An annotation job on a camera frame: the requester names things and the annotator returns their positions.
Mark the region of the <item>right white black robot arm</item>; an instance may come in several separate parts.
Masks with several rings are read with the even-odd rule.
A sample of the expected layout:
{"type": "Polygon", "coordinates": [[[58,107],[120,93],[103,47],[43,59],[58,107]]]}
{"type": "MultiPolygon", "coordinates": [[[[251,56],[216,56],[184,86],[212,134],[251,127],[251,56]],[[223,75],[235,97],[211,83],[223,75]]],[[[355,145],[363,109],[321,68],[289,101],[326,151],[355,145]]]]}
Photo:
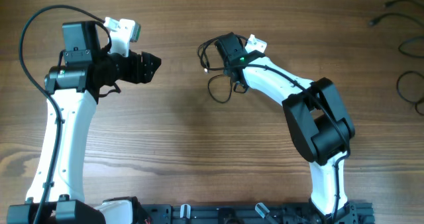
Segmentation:
{"type": "Polygon", "coordinates": [[[336,219],[347,203],[343,165],[355,135],[352,119],[334,83],[295,76],[275,65],[267,44],[230,32],[214,39],[231,91],[255,89],[279,103],[295,149],[309,163],[311,202],[324,217],[336,219]]]}

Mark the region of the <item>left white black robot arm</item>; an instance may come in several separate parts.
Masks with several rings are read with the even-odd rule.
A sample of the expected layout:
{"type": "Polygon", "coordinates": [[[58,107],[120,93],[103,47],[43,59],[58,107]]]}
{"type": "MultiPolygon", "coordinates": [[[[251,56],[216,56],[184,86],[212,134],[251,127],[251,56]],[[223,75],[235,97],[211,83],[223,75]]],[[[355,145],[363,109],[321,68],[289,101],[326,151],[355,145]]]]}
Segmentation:
{"type": "Polygon", "coordinates": [[[119,92],[117,82],[150,82],[161,60],[130,45],[141,27],[132,20],[106,18],[62,26],[65,48],[44,79],[48,120],[36,175],[25,202],[12,205],[8,223],[150,223],[135,197],[85,203],[83,162],[87,134],[101,88],[119,92]]]}

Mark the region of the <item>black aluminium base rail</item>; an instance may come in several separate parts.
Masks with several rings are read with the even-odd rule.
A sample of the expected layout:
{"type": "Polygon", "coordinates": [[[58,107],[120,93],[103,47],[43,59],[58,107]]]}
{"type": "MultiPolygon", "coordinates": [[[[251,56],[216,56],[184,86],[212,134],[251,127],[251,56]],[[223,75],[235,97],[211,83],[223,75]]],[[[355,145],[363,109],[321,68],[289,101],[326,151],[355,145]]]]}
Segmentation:
{"type": "Polygon", "coordinates": [[[331,223],[311,202],[281,205],[168,205],[140,204],[136,197],[107,199],[95,207],[106,223],[226,224],[226,223],[331,223]]]}

